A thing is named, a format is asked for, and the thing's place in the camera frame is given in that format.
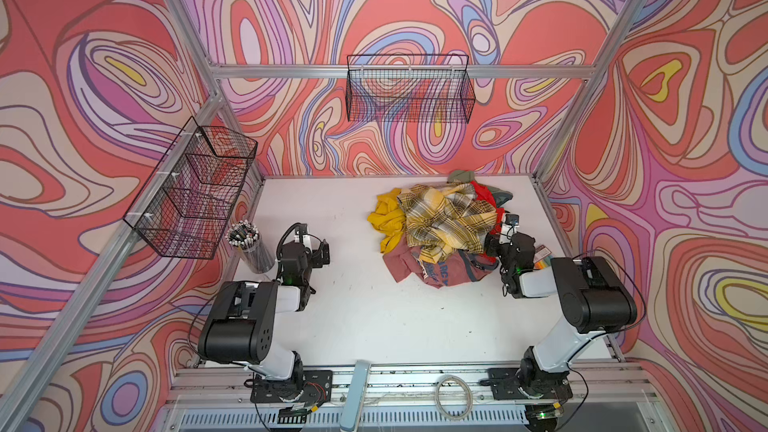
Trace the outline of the maroon printed t-shirt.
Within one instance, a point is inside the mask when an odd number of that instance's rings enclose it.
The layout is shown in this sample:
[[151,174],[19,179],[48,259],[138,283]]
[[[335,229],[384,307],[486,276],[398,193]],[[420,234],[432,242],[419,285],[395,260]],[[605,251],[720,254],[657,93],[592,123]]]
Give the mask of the maroon printed t-shirt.
[[420,247],[408,247],[402,242],[385,253],[383,261],[397,283],[414,276],[436,289],[479,282],[498,267],[496,259],[463,250],[437,263],[422,260],[420,253]]

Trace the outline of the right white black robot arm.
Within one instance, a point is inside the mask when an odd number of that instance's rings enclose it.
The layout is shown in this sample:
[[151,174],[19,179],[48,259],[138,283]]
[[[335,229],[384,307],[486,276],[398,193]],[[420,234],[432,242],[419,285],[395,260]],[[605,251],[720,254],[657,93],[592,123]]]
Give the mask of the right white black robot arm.
[[489,369],[484,385],[496,400],[568,400],[571,362],[592,341],[632,325],[637,305],[602,257],[555,257],[537,269],[536,240],[518,225],[519,217],[506,213],[499,234],[487,240],[487,251],[500,264],[502,293],[515,299],[556,297],[561,316],[528,347],[518,367]]

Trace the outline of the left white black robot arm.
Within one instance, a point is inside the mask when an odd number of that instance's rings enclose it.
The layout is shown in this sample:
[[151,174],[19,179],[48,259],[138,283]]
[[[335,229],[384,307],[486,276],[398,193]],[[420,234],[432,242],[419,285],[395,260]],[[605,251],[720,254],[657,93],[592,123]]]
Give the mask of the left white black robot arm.
[[274,341],[278,315],[306,309],[316,293],[314,270],[330,263],[330,246],[302,222],[292,224],[276,247],[273,280],[222,285],[200,333],[197,351],[206,360],[241,366],[275,383],[304,382],[300,354]]

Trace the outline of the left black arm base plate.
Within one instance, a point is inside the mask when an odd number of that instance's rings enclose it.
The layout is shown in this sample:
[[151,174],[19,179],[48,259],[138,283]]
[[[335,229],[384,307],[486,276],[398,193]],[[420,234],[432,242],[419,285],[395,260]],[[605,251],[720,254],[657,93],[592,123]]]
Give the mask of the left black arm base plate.
[[244,381],[255,404],[322,405],[332,398],[333,372],[328,369],[295,372],[287,380],[253,375]]

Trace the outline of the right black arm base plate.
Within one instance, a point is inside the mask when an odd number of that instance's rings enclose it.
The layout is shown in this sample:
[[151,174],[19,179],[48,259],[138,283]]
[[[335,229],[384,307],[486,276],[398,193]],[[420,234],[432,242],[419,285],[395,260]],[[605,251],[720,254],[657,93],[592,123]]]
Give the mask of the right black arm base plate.
[[519,368],[490,368],[479,384],[491,388],[495,400],[568,401],[573,397],[567,373]]

